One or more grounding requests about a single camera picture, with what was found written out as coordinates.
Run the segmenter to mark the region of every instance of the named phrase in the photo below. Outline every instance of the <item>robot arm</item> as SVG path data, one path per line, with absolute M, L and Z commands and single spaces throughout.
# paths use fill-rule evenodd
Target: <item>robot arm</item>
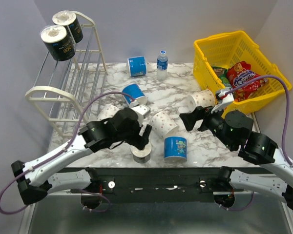
M 233 101 L 233 96 L 218 92 L 216 97 L 215 107 L 198 106 L 192 113 L 180 114 L 186 130 L 191 131 L 196 121 L 203 120 L 199 131 L 210 130 L 230 151 L 239 151 L 239 157 L 279 178 L 249 175 L 222 167 L 218 177 L 210 181 L 211 187 L 219 191 L 249 189 L 273 196 L 293 210 L 293 167 L 284 159 L 282 149 L 268 136 L 253 132 L 253 120 L 240 111 L 231 111 L 223 119 L 223 109 Z
M 110 148 L 115 142 L 126 142 L 142 150 L 148 144 L 151 126 L 147 125 L 143 135 L 139 135 L 143 115 L 130 108 L 119 110 L 114 117 L 102 121 L 89 122 L 80 129 L 78 136 L 59 157 L 33 170 L 35 165 L 53 157 L 63 150 L 68 142 L 46 155 L 30 162 L 16 161 L 12 164 L 14 176 L 29 171 L 18 182 L 18 189 L 25 205 L 35 203 L 49 193 L 67 190 L 84 189 L 93 183 L 93 173 L 87 169 L 77 172 L 58 173 L 70 163 L 95 153 L 101 149 Z

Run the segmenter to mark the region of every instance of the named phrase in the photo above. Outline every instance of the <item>bottle cap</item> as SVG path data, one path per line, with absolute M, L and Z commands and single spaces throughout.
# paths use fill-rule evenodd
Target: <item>bottle cap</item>
M 161 50 L 161 56 L 162 57 L 166 56 L 166 51 L 165 50 Z

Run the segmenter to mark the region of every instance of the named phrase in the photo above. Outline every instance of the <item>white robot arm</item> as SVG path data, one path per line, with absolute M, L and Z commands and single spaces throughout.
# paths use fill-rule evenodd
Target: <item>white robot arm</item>
M 215 107 L 198 106 L 192 113 L 180 114 L 185 128 L 191 131 L 196 121 L 202 119 L 199 131 L 210 130 L 230 151 L 239 151 L 238 155 L 244 160 L 267 169 L 278 178 L 249 175 L 222 167 L 212 187 L 217 190 L 252 190 L 275 197 L 293 209 L 293 161 L 286 160 L 282 149 L 269 137 L 253 132 L 253 120 L 245 114 L 236 110 L 222 118 L 224 108 L 233 102 L 233 95 L 228 91 L 227 88 L 216 92 L 218 103 Z

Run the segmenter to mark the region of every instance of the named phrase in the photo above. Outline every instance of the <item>cable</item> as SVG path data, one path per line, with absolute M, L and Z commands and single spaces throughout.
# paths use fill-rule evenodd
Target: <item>cable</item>
M 88 105 L 84 108 L 83 112 L 81 113 L 80 115 L 80 118 L 77 122 L 77 125 L 76 125 L 76 128 L 74 129 L 74 132 L 73 132 L 73 136 L 71 138 L 71 140 L 68 142 L 68 144 L 65 146 L 65 148 L 61 151 L 59 151 L 58 153 L 56 153 L 55 155 L 53 155 L 52 157 L 46 159 L 45 161 L 42 161 L 40 163 L 38 163 L 37 165 L 33 166 L 32 168 L 22 172 L 21 174 L 19 174 L 17 177 L 15 177 L 6 187 L 4 187 L 2 189 L 2 191 L 0 192 L 0 213 L 1 214 L 4 214 L 4 215 L 14 215 L 14 214 L 17 214 L 21 211 L 23 211 L 28 205 L 16 210 L 16 211 L 4 211 L 1 207 L 1 199 L 2 199 L 2 196 L 3 194 L 5 193 L 5 191 L 15 182 L 17 181 L 18 179 L 20 179 L 21 177 L 23 177 L 24 175 L 26 175 L 27 173 L 29 173 L 30 171 L 42 166 L 42 165 L 45 165 L 46 163 L 54 160 L 55 158 L 57 158 L 58 156 L 60 156 L 62 153 L 64 153 L 70 146 L 71 144 L 73 143 L 73 141 L 75 140 L 76 136 L 77 136 L 77 132 L 78 132 L 78 129 L 79 129 L 79 126 L 82 122 L 82 119 L 87 111 L 87 109 L 91 106 L 92 103 L 94 103 L 96 100 L 106 96 L 106 95 L 111 95 L 111 94 L 121 94 L 121 95 L 124 95 L 124 96 L 128 96 L 131 100 L 135 100 L 132 96 L 130 96 L 129 94 L 126 94 L 126 93 L 123 93 L 123 92 L 117 92 L 117 91 L 112 91 L 112 92 L 108 92 L 108 93 L 104 93 L 104 94 L 101 94 L 97 97 L 95 97 L 94 99 L 92 99 Z
M 104 209 L 104 210 L 93 210 L 93 209 L 90 209 L 90 208 L 88 208 L 88 207 L 86 207 L 86 206 L 84 206 L 82 204 L 83 207 L 84 208 L 87 208 L 90 212 L 103 213 L 103 212 L 107 211 L 111 207 L 111 205 L 112 205 L 112 203 L 110 202 L 110 200 L 106 196 L 103 196 L 101 194 L 91 193 L 91 192 L 88 192 L 88 191 L 83 190 L 83 189 L 79 189 L 79 191 L 82 192 L 82 193 L 84 193 L 84 194 L 90 194 L 90 195 L 94 195 L 94 196 L 100 197 L 100 198 L 102 198 L 102 199 L 104 199 L 105 201 L 108 202 L 108 207 L 106 209 Z
M 263 79 L 263 78 L 273 78 L 273 79 L 276 79 L 277 81 L 279 81 L 281 83 L 281 85 L 283 86 L 284 88 L 284 91 L 285 91 L 285 97 L 286 97 L 286 101 L 287 101 L 287 104 L 286 104 L 286 112 L 285 112 L 285 120 L 284 120 L 284 126 L 283 126 L 283 132 L 282 132 L 282 141 L 281 141 L 281 148 L 282 148 L 282 152 L 283 152 L 283 157 L 284 159 L 288 162 L 288 164 L 290 165 L 290 167 L 293 167 L 293 163 L 292 161 L 290 160 L 290 158 L 288 157 L 286 151 L 285 151 L 285 136 L 286 136 L 286 133 L 287 133 L 287 128 L 288 128 L 288 122 L 289 122 L 289 114 L 290 114 L 290 94 L 289 94 L 289 90 L 285 84 L 285 82 L 279 78 L 279 77 L 276 77 L 276 76 L 273 76 L 273 75 L 266 75 L 266 76 L 260 76 L 260 77 L 256 77 L 254 79 L 251 79 L 247 82 L 245 82 L 244 84 L 234 88 L 234 89 L 231 89 L 230 91 L 226 92 L 226 94 L 231 94 L 235 91 L 237 91 L 238 89 L 256 81 L 256 80 L 259 80 L 259 79 Z
M 226 208 L 226 207 L 223 207 L 221 205 L 220 205 L 220 207 L 223 208 L 224 210 L 227 210 L 227 211 L 243 211 L 243 210 L 246 210 L 254 202 L 254 197 L 255 197 L 254 194 L 255 193 L 252 192 L 251 200 L 249 201 L 249 203 L 245 207 L 242 207 L 242 208 Z

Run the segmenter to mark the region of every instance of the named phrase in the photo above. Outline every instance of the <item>snack bag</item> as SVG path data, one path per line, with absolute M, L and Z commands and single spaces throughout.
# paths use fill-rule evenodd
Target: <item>snack bag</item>
M 227 71 L 228 70 L 226 68 L 212 67 L 212 69 L 226 88 L 232 88 L 229 80 L 227 79 Z
M 227 78 L 233 88 L 244 84 L 245 82 L 256 77 L 259 77 L 259 75 L 251 71 L 251 65 L 246 63 L 245 61 L 238 62 L 227 72 Z M 243 101 L 248 99 L 252 93 L 254 93 L 257 89 L 262 87 L 267 82 L 268 80 L 266 78 L 260 79 L 248 84 L 247 86 L 244 86 L 241 89 L 238 89 L 235 92 L 235 99 L 237 101 Z

